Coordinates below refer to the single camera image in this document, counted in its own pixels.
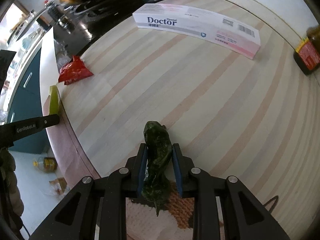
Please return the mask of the dark green vegetable leaf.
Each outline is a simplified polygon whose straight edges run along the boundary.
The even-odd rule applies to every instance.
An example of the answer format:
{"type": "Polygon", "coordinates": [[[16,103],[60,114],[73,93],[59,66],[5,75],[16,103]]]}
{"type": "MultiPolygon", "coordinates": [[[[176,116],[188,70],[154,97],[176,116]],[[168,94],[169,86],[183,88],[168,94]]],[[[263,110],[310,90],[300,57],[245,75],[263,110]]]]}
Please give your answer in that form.
{"type": "Polygon", "coordinates": [[[147,147],[147,165],[142,195],[153,203],[158,216],[171,191],[165,171],[172,157],[172,143],[166,126],[157,121],[148,121],[143,135],[147,147]]]}

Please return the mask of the blue kitchen cabinet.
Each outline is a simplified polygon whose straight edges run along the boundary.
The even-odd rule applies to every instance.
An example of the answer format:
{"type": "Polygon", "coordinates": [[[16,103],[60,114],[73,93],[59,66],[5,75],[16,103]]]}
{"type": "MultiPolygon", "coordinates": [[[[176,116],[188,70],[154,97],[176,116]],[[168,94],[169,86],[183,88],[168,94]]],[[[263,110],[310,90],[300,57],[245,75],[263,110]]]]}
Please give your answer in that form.
{"type": "MultiPolygon", "coordinates": [[[[26,68],[9,108],[9,121],[39,117],[42,115],[40,97],[40,56],[38,51],[26,68]]],[[[46,130],[22,138],[9,148],[11,151],[41,154],[49,147],[46,130]]]]}

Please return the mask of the brown cardboard box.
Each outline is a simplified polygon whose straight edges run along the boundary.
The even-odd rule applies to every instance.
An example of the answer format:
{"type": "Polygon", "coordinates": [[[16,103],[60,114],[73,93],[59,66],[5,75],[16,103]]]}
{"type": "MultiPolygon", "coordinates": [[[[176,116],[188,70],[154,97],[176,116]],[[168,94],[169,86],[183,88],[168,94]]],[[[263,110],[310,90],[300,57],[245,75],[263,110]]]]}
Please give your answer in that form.
{"type": "Polygon", "coordinates": [[[51,180],[49,184],[52,187],[53,191],[58,195],[62,195],[67,188],[67,183],[62,177],[51,180]]]}

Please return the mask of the yellow cooking oil bottle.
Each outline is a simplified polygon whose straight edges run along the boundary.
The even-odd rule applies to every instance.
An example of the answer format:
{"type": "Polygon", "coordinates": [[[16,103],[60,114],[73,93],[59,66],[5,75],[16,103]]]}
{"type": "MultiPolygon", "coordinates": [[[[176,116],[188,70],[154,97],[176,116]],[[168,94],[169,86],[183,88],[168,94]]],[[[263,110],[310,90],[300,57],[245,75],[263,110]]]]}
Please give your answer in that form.
{"type": "Polygon", "coordinates": [[[53,173],[57,169],[57,162],[53,157],[39,157],[33,161],[33,166],[45,173],[53,173]]]}

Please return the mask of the light green celery stalk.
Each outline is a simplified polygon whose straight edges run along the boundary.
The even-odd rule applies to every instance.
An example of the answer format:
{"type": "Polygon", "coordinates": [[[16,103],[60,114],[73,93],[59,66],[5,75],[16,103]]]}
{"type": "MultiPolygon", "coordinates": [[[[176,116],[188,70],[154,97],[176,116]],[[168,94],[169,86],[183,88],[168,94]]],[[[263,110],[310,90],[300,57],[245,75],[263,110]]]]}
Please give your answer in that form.
{"type": "Polygon", "coordinates": [[[49,88],[49,115],[58,114],[59,113],[59,95],[58,88],[56,85],[52,85],[49,88]]]}

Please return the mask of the red crumpled wrapper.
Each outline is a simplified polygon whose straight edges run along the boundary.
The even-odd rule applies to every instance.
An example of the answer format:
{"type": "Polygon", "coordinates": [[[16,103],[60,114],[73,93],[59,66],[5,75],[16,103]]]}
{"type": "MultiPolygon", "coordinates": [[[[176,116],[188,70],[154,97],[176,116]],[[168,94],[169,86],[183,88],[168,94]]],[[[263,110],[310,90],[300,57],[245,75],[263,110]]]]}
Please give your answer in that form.
{"type": "Polygon", "coordinates": [[[93,73],[86,68],[82,59],[79,56],[73,55],[72,62],[65,64],[60,69],[58,82],[70,85],[91,76],[93,76],[93,73]]]}

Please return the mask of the metal dish rack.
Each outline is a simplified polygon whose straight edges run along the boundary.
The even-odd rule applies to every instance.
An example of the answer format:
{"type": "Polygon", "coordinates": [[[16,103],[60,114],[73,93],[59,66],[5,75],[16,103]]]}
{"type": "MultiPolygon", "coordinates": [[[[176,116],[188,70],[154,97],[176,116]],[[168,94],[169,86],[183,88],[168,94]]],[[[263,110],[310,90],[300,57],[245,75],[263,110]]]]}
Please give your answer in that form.
{"type": "Polygon", "coordinates": [[[43,34],[43,30],[37,21],[27,31],[24,31],[34,16],[35,11],[33,10],[28,16],[24,16],[7,40],[7,50],[16,52],[10,64],[12,69],[18,67],[24,60],[25,55],[31,50],[34,42],[43,34]]]}

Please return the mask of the black gas stove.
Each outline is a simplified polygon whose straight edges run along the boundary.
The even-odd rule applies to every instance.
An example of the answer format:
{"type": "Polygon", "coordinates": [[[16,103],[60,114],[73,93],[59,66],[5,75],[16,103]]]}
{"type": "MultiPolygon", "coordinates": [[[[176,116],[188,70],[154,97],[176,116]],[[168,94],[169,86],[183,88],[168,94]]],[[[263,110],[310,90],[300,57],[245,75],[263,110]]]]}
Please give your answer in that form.
{"type": "Polygon", "coordinates": [[[146,3],[164,0],[95,0],[70,7],[56,7],[62,16],[53,25],[57,67],[82,55],[95,41],[146,3]]]}

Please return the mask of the brown vinegar bottle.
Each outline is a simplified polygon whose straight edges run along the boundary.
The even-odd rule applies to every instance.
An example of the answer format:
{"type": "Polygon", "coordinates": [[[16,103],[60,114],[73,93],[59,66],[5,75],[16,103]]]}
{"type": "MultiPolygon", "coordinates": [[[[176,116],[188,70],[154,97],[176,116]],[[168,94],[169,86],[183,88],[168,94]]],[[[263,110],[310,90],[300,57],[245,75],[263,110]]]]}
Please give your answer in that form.
{"type": "Polygon", "coordinates": [[[319,25],[310,27],[298,47],[293,58],[305,75],[310,75],[319,68],[319,25]]]}

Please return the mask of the white pink toothpaste box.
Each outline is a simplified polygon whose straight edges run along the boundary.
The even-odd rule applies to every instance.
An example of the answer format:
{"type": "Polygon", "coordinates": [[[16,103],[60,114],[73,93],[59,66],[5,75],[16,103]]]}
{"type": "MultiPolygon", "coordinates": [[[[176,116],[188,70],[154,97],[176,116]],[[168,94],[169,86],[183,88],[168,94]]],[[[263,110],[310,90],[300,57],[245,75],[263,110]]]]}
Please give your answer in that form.
{"type": "Polygon", "coordinates": [[[175,4],[144,4],[132,14],[137,27],[188,35],[253,59],[260,49],[259,31],[231,17],[175,4]]]}

